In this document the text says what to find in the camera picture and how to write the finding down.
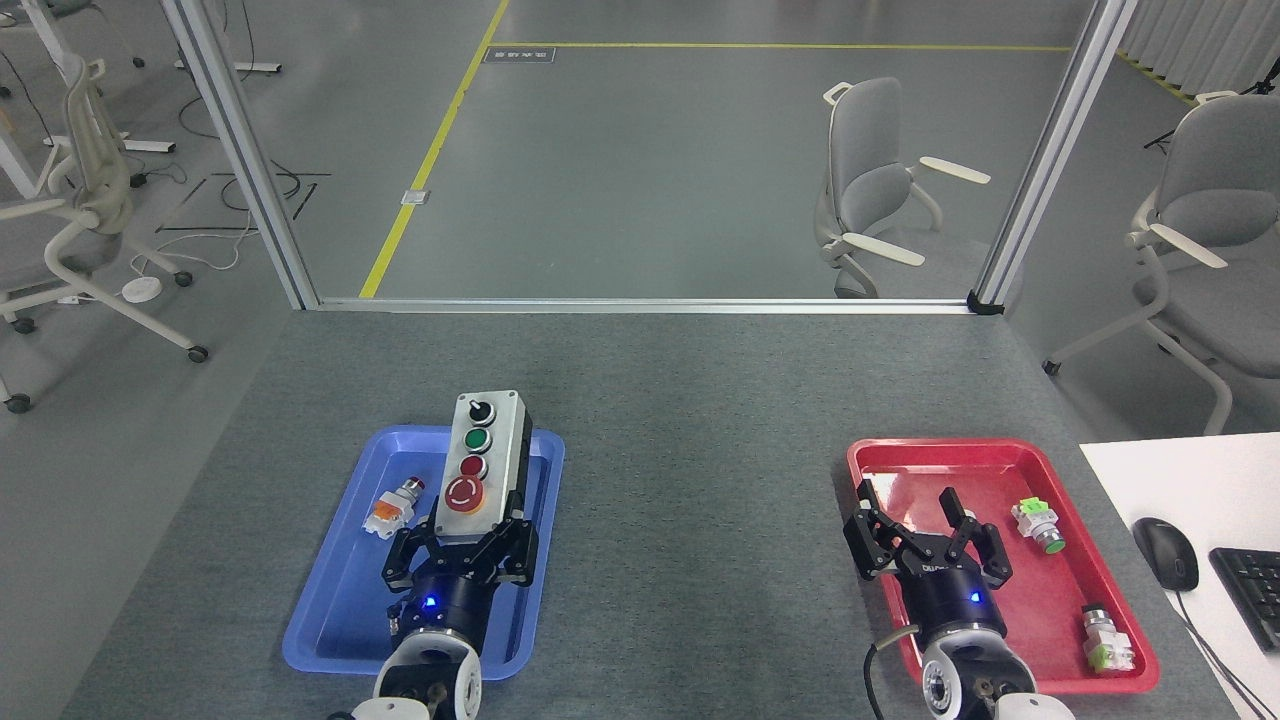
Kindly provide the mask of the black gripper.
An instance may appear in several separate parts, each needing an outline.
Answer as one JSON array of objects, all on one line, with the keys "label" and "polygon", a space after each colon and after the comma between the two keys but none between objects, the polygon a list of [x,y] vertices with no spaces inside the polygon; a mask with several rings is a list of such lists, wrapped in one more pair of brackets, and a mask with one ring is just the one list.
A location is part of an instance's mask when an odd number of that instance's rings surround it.
[{"label": "black gripper", "polygon": [[[925,547],[916,536],[883,512],[869,478],[860,480],[856,497],[844,536],[861,579],[897,571],[904,556],[925,560]],[[924,562],[900,571],[908,619],[919,626],[916,644],[925,650],[943,634],[974,628],[1005,637],[1009,629],[991,588],[1002,587],[1012,568],[998,528],[979,523],[955,488],[941,492],[940,506],[952,528],[943,552],[947,564]]]},{"label": "black gripper", "polygon": [[[420,630],[449,630],[465,641],[484,641],[497,584],[530,587],[538,569],[536,525],[508,518],[480,541],[480,580],[445,568],[434,525],[403,527],[392,537],[381,570],[389,591],[410,591],[393,605],[393,639]],[[415,555],[428,556],[411,571]]]}]

